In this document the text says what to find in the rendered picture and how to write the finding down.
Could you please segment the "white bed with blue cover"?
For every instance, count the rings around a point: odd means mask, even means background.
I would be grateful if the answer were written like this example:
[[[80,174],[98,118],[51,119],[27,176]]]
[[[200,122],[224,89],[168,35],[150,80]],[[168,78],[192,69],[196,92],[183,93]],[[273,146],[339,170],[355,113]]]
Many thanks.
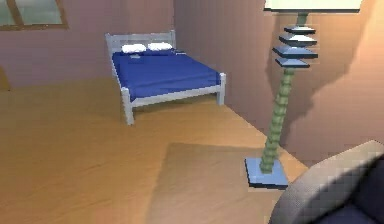
[[[162,33],[105,35],[112,74],[115,77],[125,113],[126,123],[134,123],[136,107],[216,94],[217,103],[225,99],[226,74],[193,59],[186,53],[175,53],[176,37],[173,30]],[[166,42],[170,50],[151,51],[147,45]],[[143,44],[141,53],[123,53],[125,44]]]

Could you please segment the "white pillow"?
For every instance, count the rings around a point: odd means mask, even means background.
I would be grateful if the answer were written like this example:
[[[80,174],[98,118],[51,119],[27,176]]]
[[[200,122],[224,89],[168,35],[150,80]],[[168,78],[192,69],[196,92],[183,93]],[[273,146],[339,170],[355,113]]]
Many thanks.
[[[170,50],[173,46],[166,42],[152,42],[147,45],[147,48],[151,51]]]
[[[143,44],[125,44],[121,47],[123,53],[141,53],[147,50]]]

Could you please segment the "green floor lamp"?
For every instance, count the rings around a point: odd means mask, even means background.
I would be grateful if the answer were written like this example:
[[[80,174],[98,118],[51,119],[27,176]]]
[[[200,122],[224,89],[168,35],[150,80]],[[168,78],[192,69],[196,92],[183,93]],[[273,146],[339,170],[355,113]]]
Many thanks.
[[[363,0],[265,0],[264,10],[274,13],[296,13],[294,25],[284,28],[279,36],[281,46],[272,51],[278,55],[275,62],[283,69],[279,90],[274,100],[273,113],[262,155],[244,159],[250,187],[285,190],[288,179],[278,157],[284,119],[295,70],[309,68],[308,60],[316,59],[312,50],[318,41],[313,38],[316,30],[307,26],[310,13],[359,13]]]

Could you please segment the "brown framed window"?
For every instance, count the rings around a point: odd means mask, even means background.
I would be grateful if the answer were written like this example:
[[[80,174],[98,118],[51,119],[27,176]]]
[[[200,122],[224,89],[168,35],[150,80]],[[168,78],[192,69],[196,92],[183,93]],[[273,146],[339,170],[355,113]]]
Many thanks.
[[[0,0],[0,31],[67,28],[62,0]]]

